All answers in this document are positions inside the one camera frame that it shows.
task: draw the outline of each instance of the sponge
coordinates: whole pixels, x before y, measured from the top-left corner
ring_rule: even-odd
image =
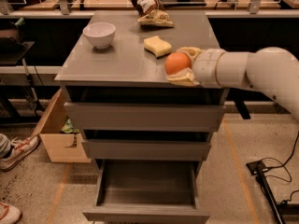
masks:
[[[144,39],[143,46],[152,52],[156,58],[169,54],[172,48],[171,44],[162,40],[158,35]]]

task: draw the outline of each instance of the gray tabletop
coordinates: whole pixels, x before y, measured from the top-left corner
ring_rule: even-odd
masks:
[[[96,11],[90,23],[111,22],[117,28],[112,44],[107,49],[95,49],[82,35],[55,80],[168,84],[164,71],[166,56],[157,59],[145,50],[145,38],[158,35],[172,45],[173,51],[180,47],[219,47],[204,12],[168,13],[174,28],[140,26],[136,11]]]

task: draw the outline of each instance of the gray cabinet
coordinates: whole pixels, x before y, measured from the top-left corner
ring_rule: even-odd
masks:
[[[220,127],[227,90],[167,82],[165,58],[144,50],[144,38],[158,35],[174,50],[218,47],[204,13],[169,13],[175,28],[140,27],[134,12],[96,12],[91,22],[117,26],[111,47],[95,50],[82,36],[56,77],[67,97],[65,110],[99,169],[94,206],[83,210],[89,220],[208,219],[195,180]],[[130,47],[124,49],[124,40]]]

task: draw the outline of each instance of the orange ball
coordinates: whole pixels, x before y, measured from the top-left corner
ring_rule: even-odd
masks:
[[[165,72],[168,75],[174,75],[177,72],[192,68],[192,61],[188,55],[182,52],[173,52],[167,58],[164,65]]]

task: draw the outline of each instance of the floor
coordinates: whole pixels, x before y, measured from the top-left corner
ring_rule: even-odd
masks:
[[[199,201],[210,213],[207,224],[276,223],[271,208],[246,163],[264,158],[284,162],[292,153],[299,123],[290,114],[255,112],[243,120],[228,109],[219,130],[212,138],[212,148],[196,179]],[[31,127],[1,126],[9,138],[30,136]],[[277,166],[274,160],[264,160]],[[277,201],[290,198],[299,189],[299,152],[295,150],[287,169],[266,173]],[[85,224],[81,211],[93,205],[97,172],[89,163],[52,163],[43,144],[24,158],[13,170],[0,173],[0,200],[22,210],[20,224]],[[299,203],[299,193],[292,196]],[[299,223],[299,217],[285,216],[287,223]]]

